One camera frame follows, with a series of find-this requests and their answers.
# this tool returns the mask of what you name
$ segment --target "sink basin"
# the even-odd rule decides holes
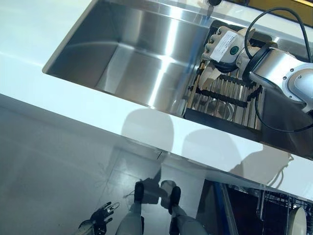
[[[143,0],[99,0],[89,8],[44,72],[181,115],[209,17]]]
[[[257,87],[241,85],[238,72],[217,79],[214,92],[236,99],[240,107],[219,96],[191,94],[207,37],[221,25],[242,28],[212,15],[211,8],[185,9],[160,0],[94,0],[43,72],[313,160],[313,132],[283,133],[262,126],[254,100],[246,102],[248,91]],[[252,45],[274,40],[297,58],[306,56],[305,47],[287,34],[262,30],[254,34]],[[259,111],[270,125],[294,129],[311,123],[284,97],[266,90],[261,95]]]

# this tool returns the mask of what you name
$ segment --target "gray floor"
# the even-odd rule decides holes
[[[205,169],[159,153],[69,119],[0,108],[0,234],[72,234],[99,206],[118,201],[108,225],[113,235],[135,182],[155,176],[159,184],[175,181],[181,207],[196,217]],[[145,234],[168,234],[170,215],[160,202],[142,207]]]
[[[140,179],[154,178],[159,170],[161,172],[159,185],[163,180],[172,180],[180,186],[182,190],[181,207],[188,215],[196,217],[204,177],[191,175],[171,167],[167,163],[160,164],[160,162],[121,151],[100,203],[104,204],[108,200],[117,200],[121,203],[114,213],[113,221],[108,226],[108,234],[114,234],[120,221],[132,205],[134,197],[127,195],[133,192],[134,184]],[[161,206],[161,198],[157,204],[143,204],[142,216],[145,218],[145,234],[168,234],[171,217],[168,211]]]

